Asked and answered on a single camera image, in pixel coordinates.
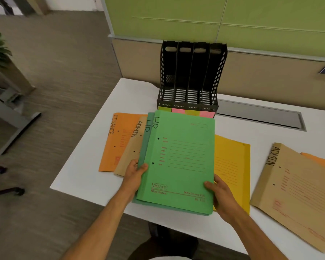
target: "desk organizer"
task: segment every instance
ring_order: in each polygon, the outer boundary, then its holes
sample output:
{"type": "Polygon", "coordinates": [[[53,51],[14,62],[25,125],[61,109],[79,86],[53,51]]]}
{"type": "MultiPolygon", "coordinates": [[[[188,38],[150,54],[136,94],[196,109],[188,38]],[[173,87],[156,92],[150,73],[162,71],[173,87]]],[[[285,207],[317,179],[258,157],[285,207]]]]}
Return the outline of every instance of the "desk organizer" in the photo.
{"type": "Polygon", "coordinates": [[[226,44],[164,41],[158,109],[213,118],[226,44]]]}

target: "gray carpet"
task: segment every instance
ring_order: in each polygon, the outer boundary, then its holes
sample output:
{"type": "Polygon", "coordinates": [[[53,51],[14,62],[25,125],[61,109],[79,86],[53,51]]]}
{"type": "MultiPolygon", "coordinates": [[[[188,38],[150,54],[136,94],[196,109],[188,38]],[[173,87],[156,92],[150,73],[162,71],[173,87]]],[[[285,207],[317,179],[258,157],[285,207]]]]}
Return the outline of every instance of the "gray carpet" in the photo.
{"type": "MultiPolygon", "coordinates": [[[[26,188],[22,197],[0,196],[0,260],[59,259],[102,210],[49,186],[120,78],[106,18],[101,12],[0,16],[0,32],[36,87],[25,114],[43,113],[0,156],[9,168],[0,175],[0,189],[26,188]]],[[[13,131],[0,120],[0,147],[13,131]]],[[[107,258],[126,260],[148,238],[146,221],[124,215],[107,258]]],[[[248,259],[205,241],[195,258],[248,259]]]]}

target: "white desk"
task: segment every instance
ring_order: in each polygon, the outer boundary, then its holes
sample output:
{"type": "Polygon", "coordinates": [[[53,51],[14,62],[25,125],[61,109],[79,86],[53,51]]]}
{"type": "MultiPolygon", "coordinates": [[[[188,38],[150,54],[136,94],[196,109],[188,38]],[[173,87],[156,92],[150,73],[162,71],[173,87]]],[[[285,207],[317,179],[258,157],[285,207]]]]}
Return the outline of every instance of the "white desk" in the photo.
{"type": "MultiPolygon", "coordinates": [[[[52,189],[106,205],[122,178],[98,172],[112,115],[115,112],[146,114],[157,109],[159,89],[150,83],[121,79],[83,135],[51,185],[52,189]]],[[[307,131],[215,117],[216,134],[251,145],[251,193],[259,179],[272,143],[281,142],[298,152],[325,158],[325,111],[218,94],[219,99],[299,111],[307,131]]],[[[323,260],[325,254],[298,238],[269,216],[251,206],[251,217],[290,260],[323,260]]],[[[232,227],[218,214],[200,216],[130,203],[126,214],[246,253],[232,227]]]]}

